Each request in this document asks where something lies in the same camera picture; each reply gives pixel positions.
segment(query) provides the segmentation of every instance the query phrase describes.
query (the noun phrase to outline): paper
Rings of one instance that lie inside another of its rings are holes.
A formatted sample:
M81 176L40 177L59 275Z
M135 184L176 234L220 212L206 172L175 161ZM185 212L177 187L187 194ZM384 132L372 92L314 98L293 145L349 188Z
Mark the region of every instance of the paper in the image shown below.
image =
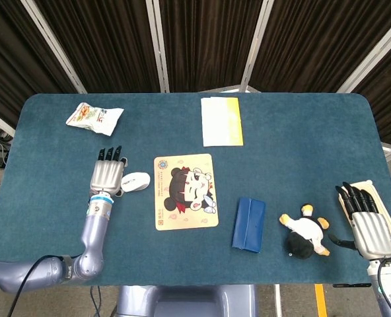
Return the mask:
M217 213L210 154L155 158L157 230L215 227Z
M238 98L201 99L203 146L242 146L242 129Z

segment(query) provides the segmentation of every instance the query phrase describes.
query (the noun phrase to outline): stuffed toy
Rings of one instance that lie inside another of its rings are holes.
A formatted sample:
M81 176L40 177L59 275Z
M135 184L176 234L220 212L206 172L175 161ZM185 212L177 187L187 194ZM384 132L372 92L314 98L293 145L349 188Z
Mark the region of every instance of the stuffed toy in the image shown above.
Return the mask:
M325 218L313 218L313 206L309 203L301 207L301 218L292 219L286 213L279 218L279 222L291 229L286 241L286 247L290 256L300 259L309 258L313 251L321 256L329 256L330 252L321 241L323 230L329 228L329 222Z

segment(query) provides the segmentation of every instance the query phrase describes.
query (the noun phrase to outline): snack bag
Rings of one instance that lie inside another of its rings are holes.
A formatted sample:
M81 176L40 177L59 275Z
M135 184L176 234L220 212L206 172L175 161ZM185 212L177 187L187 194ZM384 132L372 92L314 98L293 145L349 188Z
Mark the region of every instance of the snack bag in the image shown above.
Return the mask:
M86 102L82 102L68 118L66 124L111 136L123 111L124 109L120 108L102 109L92 107Z

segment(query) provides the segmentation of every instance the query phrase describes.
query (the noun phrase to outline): black cable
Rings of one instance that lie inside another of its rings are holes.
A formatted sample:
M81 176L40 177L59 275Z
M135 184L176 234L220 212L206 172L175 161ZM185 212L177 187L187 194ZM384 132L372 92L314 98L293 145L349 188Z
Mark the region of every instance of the black cable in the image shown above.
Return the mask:
M8 317L11 317L12 316L12 313L13 313L13 310L15 309L15 306L17 305L17 302L18 302L18 299L19 299L19 295L21 294L21 291L22 289L24 288L25 286L25 283L26 283L26 280L30 277L31 273L34 271L34 269L45 259L49 259L49 258L58 258L60 260L62 260L63 258L61 256L51 256L51 255L47 255L47 256L42 256L40 259L38 259L37 261L34 262L34 264L32 265L32 267L28 270L28 273L25 275L24 279L22 280L22 283L17 291L17 294L15 295L15 299L13 300L13 303L11 305L11 309L9 310L9 313L8 313Z
M382 286L382 281L380 280L380 270L382 269L382 266L384 266L386 264L386 262L391 262L391 258L383 259L381 261L381 263L379 264L379 268L378 268L378 285L379 285L380 290L382 291L382 295L383 295L386 303L388 304L389 308L391 309L391 302L389 301L388 297L386 296L386 293L385 293L385 291L383 289L383 286Z
M12 135L9 135L8 133L4 132L2 129L0 129L0 142L9 142L12 141L13 137Z
M92 304L94 305L94 309L96 310L94 317L96 317L96 316L100 317L100 309L102 308L102 293L100 292L100 286L97 286L98 298L99 298L98 307L97 307L96 301L95 301L94 296L92 294L93 287L94 286L90 287L90 297L91 297Z
M110 313L110 317L115 317L117 309L118 309L118 305L115 305L113 311Z

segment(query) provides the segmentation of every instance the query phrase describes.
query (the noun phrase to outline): blue wallet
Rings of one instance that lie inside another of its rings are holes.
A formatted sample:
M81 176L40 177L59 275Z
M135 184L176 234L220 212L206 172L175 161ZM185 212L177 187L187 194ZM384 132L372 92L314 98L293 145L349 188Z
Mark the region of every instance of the blue wallet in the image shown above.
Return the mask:
M234 248L260 252L265 213L265 202L247 197L240 198L232 240Z

